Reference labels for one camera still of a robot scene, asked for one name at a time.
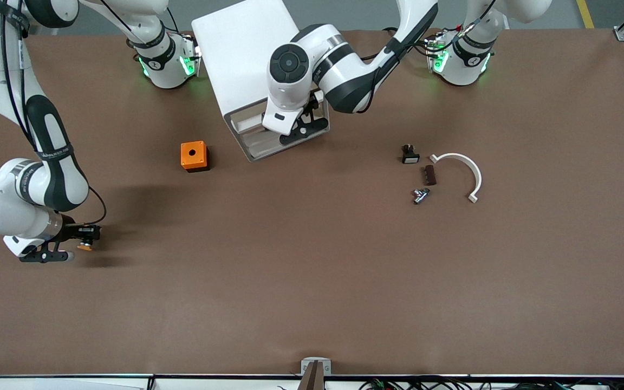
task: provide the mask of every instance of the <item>green indicator light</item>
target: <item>green indicator light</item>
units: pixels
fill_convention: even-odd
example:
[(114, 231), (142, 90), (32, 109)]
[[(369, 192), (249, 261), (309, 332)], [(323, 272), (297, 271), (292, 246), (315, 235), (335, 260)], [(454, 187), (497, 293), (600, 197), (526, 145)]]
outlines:
[(188, 76), (194, 74), (194, 65), (192, 65), (191, 62), (192, 61), (189, 60), (189, 58), (180, 57), (180, 63), (183, 65), (184, 73)]
[(444, 53), (444, 55), (440, 55), (438, 59), (435, 60), (435, 72), (441, 73), (444, 70), (444, 65), (446, 64), (446, 60), (449, 59), (449, 53)]
[(146, 69), (146, 65), (144, 64), (144, 61), (141, 59), (141, 57), (139, 57), (139, 64), (141, 64), (141, 67), (144, 69), (144, 76), (150, 77), (148, 75), (148, 69)]
[(485, 68), (488, 67), (489, 59), (490, 59), (490, 53), (488, 53), (487, 57), (485, 57), (485, 61), (483, 61), (483, 67), (480, 69), (480, 73), (485, 72)]

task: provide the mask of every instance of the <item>metal bolt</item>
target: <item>metal bolt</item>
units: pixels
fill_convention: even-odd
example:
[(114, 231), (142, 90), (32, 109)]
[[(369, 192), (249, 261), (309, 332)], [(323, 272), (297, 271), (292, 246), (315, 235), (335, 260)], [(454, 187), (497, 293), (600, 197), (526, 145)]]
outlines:
[(430, 190), (428, 190), (427, 188), (423, 188), (422, 190), (413, 190), (413, 195), (415, 197), (413, 203), (416, 205), (423, 203), (423, 200), (425, 200), (425, 198), (428, 197), (429, 194)]

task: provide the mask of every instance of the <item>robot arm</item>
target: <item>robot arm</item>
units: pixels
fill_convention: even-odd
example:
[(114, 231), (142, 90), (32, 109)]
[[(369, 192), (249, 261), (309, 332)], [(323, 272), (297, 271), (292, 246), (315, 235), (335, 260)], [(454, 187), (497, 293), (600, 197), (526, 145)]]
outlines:
[(364, 63), (330, 24), (310, 25), (276, 49), (268, 64), (263, 126), (289, 135), (309, 103), (312, 82), (335, 111), (362, 113), (374, 92), (430, 27), (437, 0), (396, 0), (401, 24), (371, 63)]
[(199, 52), (192, 37), (168, 32), (158, 15), (168, 0), (80, 0), (112, 22), (139, 54), (144, 74), (160, 88), (181, 86), (198, 69)]
[[(475, 82), (485, 71), (495, 40), (505, 28), (505, 15), (529, 23), (542, 16), (550, 2), (552, 0), (469, 0), (463, 25), (476, 24), (436, 59), (429, 60), (431, 69), (456, 86)], [(456, 31), (450, 31), (438, 40), (450, 42), (455, 35)]]
[[(9, 0), (7, 12), (37, 15), (41, 24), (59, 27), (76, 19), (77, 5), (73, 3), (76, 0), (28, 0), (24, 12), (15, 14), (14, 10), (23, 8), (23, 4)], [(73, 220), (57, 211), (78, 207), (86, 199), (89, 187), (60, 115), (42, 92), (30, 66), (20, 25), (7, 22), (4, 15), (0, 12), (0, 114), (25, 129), (28, 141), (42, 160), (14, 159), (0, 169), (0, 235), (6, 236), (4, 241), (9, 249), (22, 257), (34, 254), (39, 245), (55, 237), (77, 235), (64, 228)]]

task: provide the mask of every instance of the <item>brown table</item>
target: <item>brown table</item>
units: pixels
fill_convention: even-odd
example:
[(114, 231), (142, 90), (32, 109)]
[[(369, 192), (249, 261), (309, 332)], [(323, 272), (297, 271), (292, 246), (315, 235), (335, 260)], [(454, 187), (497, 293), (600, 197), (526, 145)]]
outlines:
[[(384, 32), (345, 34), (361, 55)], [(109, 214), (95, 252), (22, 264), (0, 237), (0, 373), (624, 374), (624, 43), (512, 30), (474, 86), (411, 54), (367, 114), (249, 163), (207, 79), (160, 90), (119, 36), (32, 37)], [(214, 168), (186, 173), (180, 143)], [(464, 153), (422, 205), (412, 143)], [(0, 165), (33, 154), (0, 117)], [(89, 198), (71, 214), (101, 212)]]

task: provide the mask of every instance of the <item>orange block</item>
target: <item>orange block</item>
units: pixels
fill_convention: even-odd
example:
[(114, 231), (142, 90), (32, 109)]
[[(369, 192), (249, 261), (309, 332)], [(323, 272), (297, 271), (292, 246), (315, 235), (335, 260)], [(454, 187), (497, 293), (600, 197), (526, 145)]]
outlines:
[(180, 148), (181, 165), (187, 172), (203, 172), (211, 169), (209, 148), (203, 141), (186, 142)]

